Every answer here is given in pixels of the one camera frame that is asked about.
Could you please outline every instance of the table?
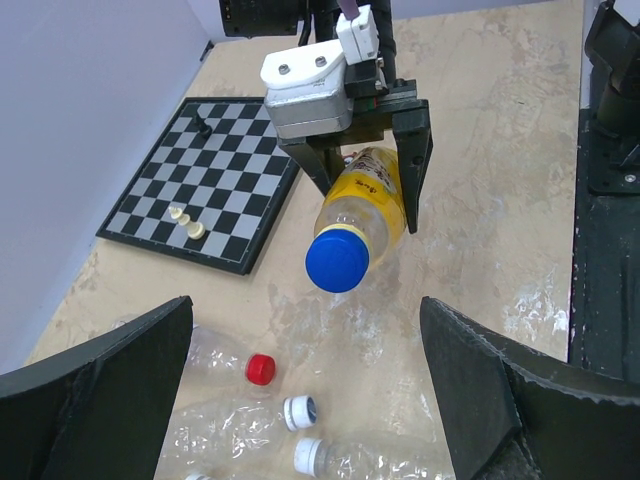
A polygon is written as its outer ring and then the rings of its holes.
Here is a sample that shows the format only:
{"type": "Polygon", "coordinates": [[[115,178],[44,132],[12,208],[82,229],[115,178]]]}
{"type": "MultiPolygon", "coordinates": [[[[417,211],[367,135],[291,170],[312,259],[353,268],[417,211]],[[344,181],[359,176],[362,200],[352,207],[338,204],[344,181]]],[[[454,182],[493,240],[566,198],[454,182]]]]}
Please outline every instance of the table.
{"type": "MultiPolygon", "coordinates": [[[[320,421],[307,434],[419,435],[430,442],[434,474],[447,478],[420,299],[439,298],[566,358],[582,9],[580,0],[560,0],[395,23],[398,73],[416,78],[430,101],[435,149],[419,233],[358,290],[333,296],[307,278],[322,197],[301,177],[246,277],[98,241],[29,362],[105,332],[118,317],[190,295],[198,323],[277,358],[284,368],[274,394],[316,397],[320,421]]],[[[262,59],[294,44],[218,45],[187,95],[262,95],[262,59]]],[[[185,386],[176,406],[210,394],[185,386]]],[[[295,438],[265,462],[272,478],[296,478],[295,438]]]]}

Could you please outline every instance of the black chess piece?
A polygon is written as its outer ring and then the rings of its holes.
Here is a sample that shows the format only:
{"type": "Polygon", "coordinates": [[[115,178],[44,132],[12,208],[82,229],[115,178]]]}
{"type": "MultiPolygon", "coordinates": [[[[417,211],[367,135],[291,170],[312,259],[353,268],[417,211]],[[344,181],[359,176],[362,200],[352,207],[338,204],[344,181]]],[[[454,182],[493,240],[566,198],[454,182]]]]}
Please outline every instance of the black chess piece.
{"type": "Polygon", "coordinates": [[[213,129],[211,128],[211,125],[205,122],[204,118],[202,118],[197,112],[196,112],[196,115],[193,117],[193,122],[198,127],[198,133],[200,134],[200,136],[202,136],[202,138],[204,138],[205,140],[208,140],[211,134],[213,133],[213,129]]]}

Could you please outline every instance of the yellow label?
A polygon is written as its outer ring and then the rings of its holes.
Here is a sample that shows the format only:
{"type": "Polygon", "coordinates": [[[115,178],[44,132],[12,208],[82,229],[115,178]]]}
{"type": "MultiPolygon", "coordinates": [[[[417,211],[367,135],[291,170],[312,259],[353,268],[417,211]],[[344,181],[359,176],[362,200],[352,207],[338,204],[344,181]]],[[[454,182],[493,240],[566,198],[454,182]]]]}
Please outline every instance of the yellow label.
{"type": "Polygon", "coordinates": [[[358,153],[334,183],[324,205],[343,197],[360,197],[375,205],[389,226],[391,244],[400,240],[407,223],[395,151],[368,147],[358,153]]]}

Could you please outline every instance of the chessboard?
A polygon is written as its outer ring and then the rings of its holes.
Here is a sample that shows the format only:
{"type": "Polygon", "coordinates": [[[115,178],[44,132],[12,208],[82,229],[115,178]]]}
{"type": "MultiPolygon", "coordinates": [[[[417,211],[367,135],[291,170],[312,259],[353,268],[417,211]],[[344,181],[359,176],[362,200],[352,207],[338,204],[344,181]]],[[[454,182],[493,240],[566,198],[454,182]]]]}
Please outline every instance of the chessboard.
{"type": "Polygon", "coordinates": [[[278,148],[263,101],[186,98],[97,235],[250,273],[299,171],[278,148]],[[169,206],[201,222],[204,236],[189,238],[169,206]]]}

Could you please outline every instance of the yellow bottle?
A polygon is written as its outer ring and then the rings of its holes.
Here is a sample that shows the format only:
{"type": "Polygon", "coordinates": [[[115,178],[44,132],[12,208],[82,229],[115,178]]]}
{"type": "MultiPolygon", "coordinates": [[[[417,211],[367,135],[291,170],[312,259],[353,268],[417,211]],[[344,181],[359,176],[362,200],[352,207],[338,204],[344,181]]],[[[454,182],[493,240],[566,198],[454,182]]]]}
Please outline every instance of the yellow bottle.
{"type": "Polygon", "coordinates": [[[393,250],[406,226],[398,154],[365,148],[322,205],[307,253],[307,273],[323,290],[349,291],[393,250]]]}

